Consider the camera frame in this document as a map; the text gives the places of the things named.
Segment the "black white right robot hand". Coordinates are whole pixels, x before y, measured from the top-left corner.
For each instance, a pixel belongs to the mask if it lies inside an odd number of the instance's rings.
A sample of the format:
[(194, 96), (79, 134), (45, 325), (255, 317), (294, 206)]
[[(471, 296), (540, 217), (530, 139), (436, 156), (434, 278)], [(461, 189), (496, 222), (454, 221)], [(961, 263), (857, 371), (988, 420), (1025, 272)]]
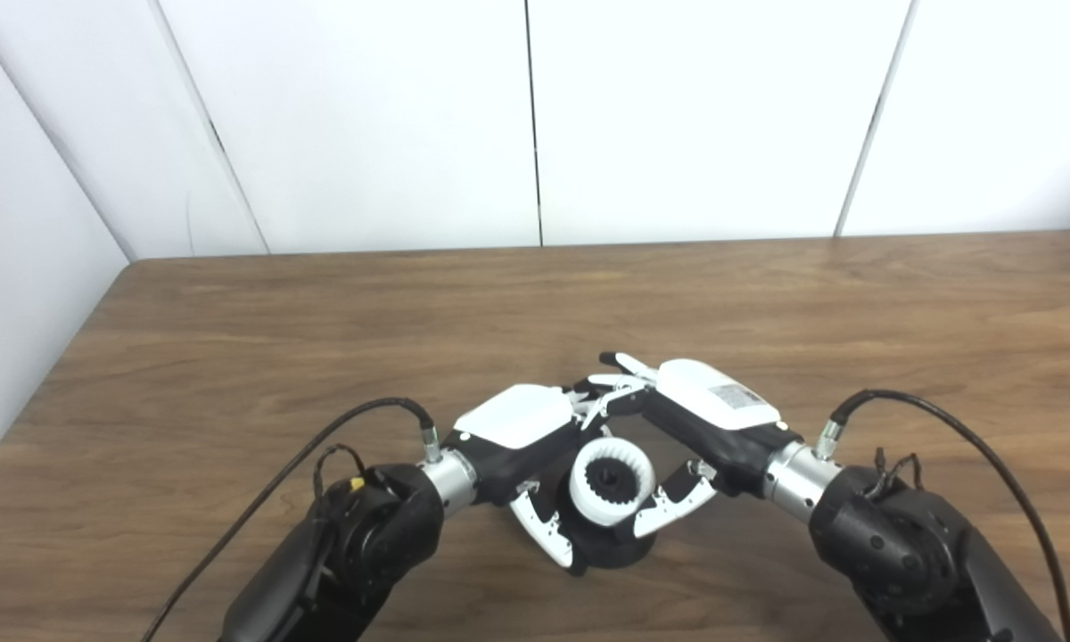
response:
[(595, 397), (620, 391), (633, 414), (696, 455), (635, 516), (637, 538), (694, 513), (715, 493), (771, 499), (771, 467), (784, 452), (800, 450), (802, 439), (766, 399), (698, 360), (667, 360), (656, 368), (620, 352), (600, 360), (617, 373), (588, 374), (576, 389)]

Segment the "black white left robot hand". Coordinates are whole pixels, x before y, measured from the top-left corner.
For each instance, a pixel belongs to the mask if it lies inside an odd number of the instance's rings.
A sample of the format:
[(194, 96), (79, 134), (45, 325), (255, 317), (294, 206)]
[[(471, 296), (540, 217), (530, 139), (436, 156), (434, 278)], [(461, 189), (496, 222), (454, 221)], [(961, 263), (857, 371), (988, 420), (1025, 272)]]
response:
[(511, 509), (572, 576), (632, 565), (649, 540), (623, 536), (653, 491), (644, 452), (607, 430), (600, 399), (516, 383), (458, 418), (422, 464), (446, 519), (470, 506)]

